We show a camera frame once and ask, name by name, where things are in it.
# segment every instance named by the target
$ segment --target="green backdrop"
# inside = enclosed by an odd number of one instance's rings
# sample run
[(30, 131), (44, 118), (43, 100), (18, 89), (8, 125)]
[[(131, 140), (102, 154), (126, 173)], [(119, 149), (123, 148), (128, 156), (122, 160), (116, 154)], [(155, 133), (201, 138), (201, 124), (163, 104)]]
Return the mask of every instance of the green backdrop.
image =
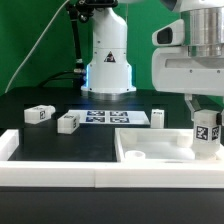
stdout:
[[(0, 1), (0, 95), (26, 55), (29, 53), (63, 0)], [(159, 0), (120, 4), (115, 12), (128, 14), (128, 61), (133, 66), (133, 82), (138, 89), (153, 89), (151, 58), (155, 47), (152, 33), (175, 21), (178, 14), (169, 12)], [(81, 49), (85, 64), (92, 58), (92, 24), (79, 24)], [(18, 86), (35, 86), (56, 72), (75, 66), (72, 29), (66, 10), (62, 10), (37, 49), (13, 82)], [(67, 82), (50, 85), (70, 86)], [(213, 99), (222, 104), (219, 97)]]

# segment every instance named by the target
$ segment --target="cable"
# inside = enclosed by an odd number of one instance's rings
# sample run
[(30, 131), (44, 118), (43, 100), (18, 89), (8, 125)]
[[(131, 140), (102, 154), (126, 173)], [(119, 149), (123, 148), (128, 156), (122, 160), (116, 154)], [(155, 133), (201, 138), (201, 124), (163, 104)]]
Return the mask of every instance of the cable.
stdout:
[(80, 79), (81, 76), (77, 76), (77, 77), (73, 77), (73, 78), (52, 78), (52, 79), (48, 79), (42, 83), (40, 83), (38, 85), (38, 87), (43, 87), (45, 84), (47, 84), (48, 82), (51, 82), (51, 81), (58, 81), (58, 80), (75, 80), (75, 79)]
[(72, 25), (72, 31), (73, 31), (73, 39), (75, 43), (75, 54), (76, 54), (76, 60), (82, 61), (82, 53), (81, 53), (81, 47), (80, 47), (80, 40), (79, 40), (79, 30), (78, 30), (78, 10), (73, 4), (68, 3), (66, 5), (66, 10), (68, 11), (71, 25)]
[(48, 77), (47, 79), (45, 79), (44, 81), (42, 81), (40, 84), (37, 85), (37, 87), (42, 87), (42, 86), (44, 86), (45, 83), (47, 83), (48, 80), (50, 80), (50, 79), (57, 78), (57, 77), (59, 77), (59, 76), (67, 75), (67, 74), (74, 74), (74, 71), (58, 72), (58, 73), (56, 73), (55, 75), (52, 75), (52, 76)]
[(52, 17), (51, 21), (49, 22), (49, 24), (46, 26), (45, 30), (43, 31), (43, 33), (40, 35), (39, 39), (37, 40), (37, 42), (34, 44), (33, 48), (30, 50), (29, 54), (26, 56), (26, 58), (23, 60), (23, 62), (21, 63), (21, 65), (17, 68), (17, 70), (15, 71), (15, 73), (13, 74), (12, 78), (10, 79), (7, 88), (5, 90), (5, 93), (7, 93), (9, 91), (9, 88), (12, 84), (12, 82), (14, 81), (14, 79), (16, 78), (16, 76), (18, 75), (18, 73), (20, 72), (20, 70), (22, 69), (22, 67), (25, 65), (25, 63), (28, 61), (28, 59), (30, 58), (30, 56), (33, 54), (33, 52), (35, 51), (36, 47), (38, 46), (38, 44), (40, 43), (40, 41), (42, 40), (43, 36), (45, 35), (45, 33), (48, 31), (49, 27), (52, 25), (52, 23), (54, 22), (55, 18), (58, 16), (58, 14), (60, 13), (60, 11), (64, 8), (64, 6), (69, 2), (70, 0), (66, 0), (61, 7), (57, 10), (57, 12), (54, 14), (54, 16)]
[(128, 24), (128, 3), (126, 4), (125, 20), (126, 23)]

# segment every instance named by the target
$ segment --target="small white box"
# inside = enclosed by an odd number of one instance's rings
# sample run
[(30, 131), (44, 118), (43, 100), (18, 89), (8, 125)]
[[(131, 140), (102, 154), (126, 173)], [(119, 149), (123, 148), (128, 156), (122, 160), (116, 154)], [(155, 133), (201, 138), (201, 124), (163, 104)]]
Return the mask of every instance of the small white box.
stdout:
[(58, 133), (72, 134), (79, 127), (79, 120), (78, 113), (66, 113), (58, 119)]
[(151, 128), (164, 128), (164, 110), (152, 110)]
[(194, 113), (193, 149), (199, 157), (213, 157), (220, 149), (221, 125), (217, 124), (218, 111), (200, 110)]
[(51, 115), (55, 113), (53, 106), (39, 105), (24, 110), (25, 123), (38, 124), (40, 122), (51, 119)]

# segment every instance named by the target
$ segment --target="black cable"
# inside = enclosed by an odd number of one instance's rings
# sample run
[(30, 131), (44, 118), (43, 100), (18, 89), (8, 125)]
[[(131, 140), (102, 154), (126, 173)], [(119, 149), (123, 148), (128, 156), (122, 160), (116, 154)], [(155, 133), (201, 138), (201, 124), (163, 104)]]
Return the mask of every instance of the black cable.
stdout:
[(44, 87), (44, 85), (46, 85), (48, 82), (51, 82), (51, 81), (58, 81), (58, 80), (75, 80), (75, 79), (80, 79), (81, 76), (77, 76), (77, 77), (73, 77), (73, 78), (52, 78), (52, 79), (47, 79), (45, 80), (44, 82), (40, 83), (38, 85), (38, 87), (42, 88)]
[(46, 80), (42, 81), (40, 84), (37, 85), (37, 87), (43, 87), (45, 85), (45, 83), (48, 82), (48, 80), (62, 76), (62, 75), (66, 75), (66, 74), (74, 74), (74, 71), (63, 71), (63, 72), (58, 72), (50, 77), (48, 77)]
[(80, 39), (79, 39), (79, 30), (78, 30), (78, 11), (74, 5), (68, 3), (66, 5), (66, 10), (68, 11), (73, 31), (73, 39), (75, 42), (75, 54), (76, 54), (76, 68), (84, 68)]

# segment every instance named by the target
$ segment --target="black table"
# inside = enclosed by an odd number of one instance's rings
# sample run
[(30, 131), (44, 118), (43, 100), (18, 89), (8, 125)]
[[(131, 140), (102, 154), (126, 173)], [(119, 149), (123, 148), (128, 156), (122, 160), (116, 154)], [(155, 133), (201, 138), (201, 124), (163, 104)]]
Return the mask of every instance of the black table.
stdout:
[[(206, 97), (199, 101), (202, 108), (221, 111)], [(24, 109), (41, 104), (56, 107), (52, 120), (24, 124)], [(0, 97), (0, 134), (20, 130), (21, 145), (10, 160), (116, 162), (114, 130), (121, 126), (81, 125), (71, 136), (57, 135), (56, 120), (69, 109), (145, 111), (149, 120), (152, 109), (164, 109), (167, 128), (193, 127), (181, 94), (142, 90), (111, 103), (67, 88), (16, 88)], [(2, 224), (221, 224), (223, 209), (223, 189), (0, 187)]]

